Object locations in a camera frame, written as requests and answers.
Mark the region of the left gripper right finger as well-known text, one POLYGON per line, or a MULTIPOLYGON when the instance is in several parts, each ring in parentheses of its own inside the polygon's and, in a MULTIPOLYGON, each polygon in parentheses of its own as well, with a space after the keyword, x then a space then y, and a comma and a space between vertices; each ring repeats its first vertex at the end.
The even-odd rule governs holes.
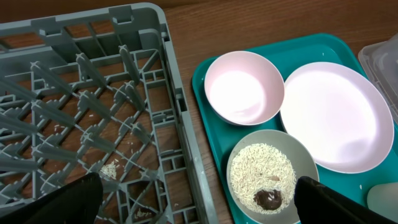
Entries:
POLYGON ((397 224, 307 176, 296 183, 294 204, 301 224, 397 224))

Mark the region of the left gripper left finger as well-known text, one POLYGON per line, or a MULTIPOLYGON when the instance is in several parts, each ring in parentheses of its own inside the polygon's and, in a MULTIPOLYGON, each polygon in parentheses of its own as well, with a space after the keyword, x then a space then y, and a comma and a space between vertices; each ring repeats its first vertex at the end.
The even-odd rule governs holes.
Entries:
POLYGON ((93 224, 103 201, 100 175, 89 173, 1 217, 1 224, 93 224))

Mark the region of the brown food lump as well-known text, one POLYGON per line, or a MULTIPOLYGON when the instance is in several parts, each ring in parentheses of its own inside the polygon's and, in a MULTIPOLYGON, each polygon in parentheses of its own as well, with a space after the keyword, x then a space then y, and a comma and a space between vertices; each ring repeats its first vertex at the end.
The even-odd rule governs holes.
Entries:
POLYGON ((254 201, 263 210, 277 210, 282 205, 281 192, 260 190, 254 195, 254 201))

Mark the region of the grey bowl with rice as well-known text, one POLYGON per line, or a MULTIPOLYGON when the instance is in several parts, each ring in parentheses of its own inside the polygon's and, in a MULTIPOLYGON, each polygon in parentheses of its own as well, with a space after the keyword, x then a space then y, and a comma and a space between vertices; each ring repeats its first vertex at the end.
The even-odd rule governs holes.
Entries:
POLYGON ((313 158, 307 149, 292 136, 277 130, 260 130, 248 134, 233 147, 226 164, 226 189, 234 221, 236 223, 299 223, 300 219, 294 205, 294 197, 289 206, 280 213, 263 215, 247 209, 234 194, 229 178, 232 160, 241 149, 258 143, 274 146, 287 156, 295 171, 296 183, 301 176, 309 176, 315 180, 319 179, 313 158))

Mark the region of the white plastic cup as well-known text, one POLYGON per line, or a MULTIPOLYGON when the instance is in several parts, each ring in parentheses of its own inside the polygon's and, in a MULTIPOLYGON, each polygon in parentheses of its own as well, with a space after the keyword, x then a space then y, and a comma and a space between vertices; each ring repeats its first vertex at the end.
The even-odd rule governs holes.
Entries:
POLYGON ((372 187, 367 196, 368 208, 397 222, 398 183, 379 184, 372 187))

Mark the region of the white rice pile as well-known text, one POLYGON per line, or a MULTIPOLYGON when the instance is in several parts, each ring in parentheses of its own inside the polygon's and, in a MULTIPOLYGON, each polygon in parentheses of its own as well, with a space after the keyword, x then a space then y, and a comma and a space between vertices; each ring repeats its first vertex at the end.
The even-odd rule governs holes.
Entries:
POLYGON ((291 161, 276 147, 258 143, 241 149, 233 158, 229 175, 238 200, 249 210, 271 215, 289 206, 296 185, 291 161), (281 192, 282 205, 277 210, 263 210, 254 201, 260 190, 281 192))

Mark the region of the grey dishwasher rack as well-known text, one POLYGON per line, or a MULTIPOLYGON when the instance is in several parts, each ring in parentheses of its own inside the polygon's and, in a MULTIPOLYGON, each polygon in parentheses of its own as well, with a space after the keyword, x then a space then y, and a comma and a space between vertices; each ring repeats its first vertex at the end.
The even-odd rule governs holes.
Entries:
POLYGON ((163 10, 1 24, 1 217, 89 173, 94 223, 217 223, 163 10))

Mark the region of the pink round plate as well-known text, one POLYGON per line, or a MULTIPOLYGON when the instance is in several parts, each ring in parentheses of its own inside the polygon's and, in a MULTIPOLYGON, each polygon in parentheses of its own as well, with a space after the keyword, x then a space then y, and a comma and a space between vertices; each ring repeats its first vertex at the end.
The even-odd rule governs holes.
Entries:
POLYGON ((357 174, 377 167, 394 141, 392 115, 379 91, 337 63, 313 62, 292 72, 280 117, 315 162, 335 172, 357 174))

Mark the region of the pink empty bowl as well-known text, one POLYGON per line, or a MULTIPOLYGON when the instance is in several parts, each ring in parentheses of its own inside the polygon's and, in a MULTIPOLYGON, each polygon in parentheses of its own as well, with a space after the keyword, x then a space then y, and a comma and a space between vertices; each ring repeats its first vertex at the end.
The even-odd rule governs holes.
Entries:
POLYGON ((204 77, 206 98, 225 121, 254 126, 272 119, 282 106, 284 80, 265 57, 248 51, 223 54, 204 77))

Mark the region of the teal serving tray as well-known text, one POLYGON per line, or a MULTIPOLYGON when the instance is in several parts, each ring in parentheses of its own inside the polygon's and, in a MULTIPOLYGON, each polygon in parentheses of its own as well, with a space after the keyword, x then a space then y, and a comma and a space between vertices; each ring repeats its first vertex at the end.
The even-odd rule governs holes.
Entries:
MULTIPOLYGON (((348 45, 331 34, 307 35, 254 47, 250 51, 270 60, 279 69, 283 78, 287 78, 296 68, 310 62, 338 63, 362 75, 365 74, 348 45)), ((255 222, 238 208, 229 192, 226 180, 228 157, 233 147, 247 134, 260 129, 281 131, 283 127, 279 116, 264 124, 249 127, 239 127, 223 121, 214 112, 205 96, 205 75, 214 61, 215 58, 211 57, 197 66, 192 78, 192 87, 233 220, 235 223, 254 224, 255 222)), ((397 143, 393 144, 385 160, 370 171, 342 174, 319 167, 318 173, 321 183, 361 205, 366 205, 367 194, 371 187, 397 182, 397 143)))

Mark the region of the clear plastic bin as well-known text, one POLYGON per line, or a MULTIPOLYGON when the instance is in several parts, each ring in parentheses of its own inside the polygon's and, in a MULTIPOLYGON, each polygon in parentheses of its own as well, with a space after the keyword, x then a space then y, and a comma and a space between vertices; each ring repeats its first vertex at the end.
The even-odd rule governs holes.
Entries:
POLYGON ((371 83, 381 92, 397 123, 397 34, 363 47, 358 60, 371 83))

